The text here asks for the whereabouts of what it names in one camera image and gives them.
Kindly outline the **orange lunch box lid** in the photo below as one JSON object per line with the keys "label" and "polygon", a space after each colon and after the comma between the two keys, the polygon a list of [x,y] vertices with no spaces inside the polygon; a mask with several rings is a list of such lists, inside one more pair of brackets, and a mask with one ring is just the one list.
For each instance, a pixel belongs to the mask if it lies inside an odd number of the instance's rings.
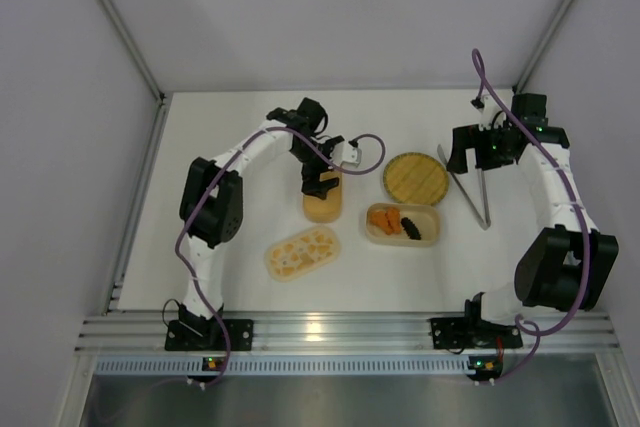
{"label": "orange lunch box lid", "polygon": [[340,186],[329,192],[326,199],[318,199],[314,196],[304,195],[302,197],[302,209],[313,211],[321,210],[342,210],[343,206],[343,174],[341,172],[328,171],[322,174],[338,174],[340,176]]}

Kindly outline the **orange lunch box container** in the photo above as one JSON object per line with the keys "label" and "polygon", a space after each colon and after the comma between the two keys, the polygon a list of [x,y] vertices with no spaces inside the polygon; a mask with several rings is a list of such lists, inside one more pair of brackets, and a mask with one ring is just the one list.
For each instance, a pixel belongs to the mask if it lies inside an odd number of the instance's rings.
{"label": "orange lunch box container", "polygon": [[337,219],[339,219],[341,216],[342,210],[338,209],[338,210],[332,210],[332,211],[328,211],[328,210],[313,211],[313,210],[304,209],[303,213],[305,218],[310,222],[325,224],[325,223],[335,222]]}

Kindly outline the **orange fried chicken piece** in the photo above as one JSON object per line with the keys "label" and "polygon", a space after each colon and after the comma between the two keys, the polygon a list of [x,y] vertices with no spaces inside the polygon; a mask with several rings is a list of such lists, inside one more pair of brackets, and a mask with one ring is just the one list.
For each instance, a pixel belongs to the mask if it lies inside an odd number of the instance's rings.
{"label": "orange fried chicken piece", "polygon": [[382,229],[387,230],[389,228],[388,219],[384,210],[375,210],[369,214],[369,223]]}

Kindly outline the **patterned beige lunch box lid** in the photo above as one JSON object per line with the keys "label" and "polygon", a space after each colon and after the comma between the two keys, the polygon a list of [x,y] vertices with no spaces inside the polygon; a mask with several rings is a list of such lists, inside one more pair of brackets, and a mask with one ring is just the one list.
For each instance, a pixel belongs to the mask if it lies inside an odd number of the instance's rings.
{"label": "patterned beige lunch box lid", "polygon": [[319,225],[273,244],[265,252],[264,263],[273,280],[290,282],[335,261],[340,253],[336,233]]}

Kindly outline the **beige lunch box container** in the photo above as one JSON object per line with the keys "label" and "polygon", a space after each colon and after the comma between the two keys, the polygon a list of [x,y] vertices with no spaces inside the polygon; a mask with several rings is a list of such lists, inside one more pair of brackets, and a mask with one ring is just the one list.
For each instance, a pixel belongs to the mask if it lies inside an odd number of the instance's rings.
{"label": "beige lunch box container", "polygon": [[[419,241],[410,240],[404,230],[398,235],[388,235],[387,230],[382,230],[369,223],[368,217],[371,212],[385,211],[388,207],[397,208],[401,218],[410,218],[419,228],[422,239]],[[428,205],[375,203],[367,209],[365,214],[365,234],[374,244],[397,247],[429,247],[438,241],[440,229],[440,215],[435,208]]]}

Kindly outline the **black sea cucumber food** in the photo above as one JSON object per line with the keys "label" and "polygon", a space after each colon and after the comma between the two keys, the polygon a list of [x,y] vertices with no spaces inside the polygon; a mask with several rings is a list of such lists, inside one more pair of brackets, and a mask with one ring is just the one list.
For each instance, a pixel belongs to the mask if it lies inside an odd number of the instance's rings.
{"label": "black sea cucumber food", "polygon": [[419,241],[422,239],[419,228],[410,218],[402,217],[400,224],[410,240]]}

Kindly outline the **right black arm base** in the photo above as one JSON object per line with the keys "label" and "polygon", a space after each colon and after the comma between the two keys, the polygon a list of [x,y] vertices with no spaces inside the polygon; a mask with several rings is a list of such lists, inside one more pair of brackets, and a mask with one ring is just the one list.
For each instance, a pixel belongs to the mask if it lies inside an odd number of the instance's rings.
{"label": "right black arm base", "polygon": [[520,331],[515,326],[472,320],[470,317],[434,317],[429,323],[437,350],[497,349],[498,341],[505,349],[523,347]]}

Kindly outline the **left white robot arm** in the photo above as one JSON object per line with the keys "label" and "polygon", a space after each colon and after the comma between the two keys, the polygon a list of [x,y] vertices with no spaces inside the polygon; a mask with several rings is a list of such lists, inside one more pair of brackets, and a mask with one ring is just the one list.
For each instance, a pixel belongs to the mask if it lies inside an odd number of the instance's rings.
{"label": "left white robot arm", "polygon": [[178,257],[191,279],[169,328],[208,341],[221,334],[223,250],[242,225],[244,184],[252,173],[290,154],[301,165],[303,199],[323,212],[336,212],[342,169],[359,150],[341,136],[323,138],[327,125],[326,110],[305,98],[295,109],[269,112],[256,131],[227,152],[191,163],[179,207],[183,228],[175,244],[188,248]]}

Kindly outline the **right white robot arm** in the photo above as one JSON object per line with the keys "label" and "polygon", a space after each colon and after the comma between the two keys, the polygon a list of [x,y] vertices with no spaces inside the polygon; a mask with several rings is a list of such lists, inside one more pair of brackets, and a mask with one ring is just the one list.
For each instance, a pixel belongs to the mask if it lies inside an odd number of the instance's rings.
{"label": "right white robot arm", "polygon": [[478,123],[456,127],[445,157],[454,178],[468,172],[475,154],[480,174],[515,165],[531,194],[539,233],[506,286],[477,294],[482,320],[502,323],[522,318],[529,308],[559,312],[592,310],[619,253],[617,239],[600,232],[582,202],[570,166],[566,131],[549,124],[546,96],[517,94],[504,111],[488,95],[471,102]]}

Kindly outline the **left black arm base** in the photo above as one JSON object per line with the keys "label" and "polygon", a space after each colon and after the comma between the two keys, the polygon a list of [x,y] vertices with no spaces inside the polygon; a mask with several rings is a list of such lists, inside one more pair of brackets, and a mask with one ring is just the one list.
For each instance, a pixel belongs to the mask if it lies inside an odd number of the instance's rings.
{"label": "left black arm base", "polygon": [[251,319],[225,319],[229,343],[226,342],[219,323],[211,318],[198,325],[189,325],[180,320],[168,324],[164,348],[166,351],[196,352],[224,351],[230,345],[231,351],[250,351],[253,343],[254,321]]}

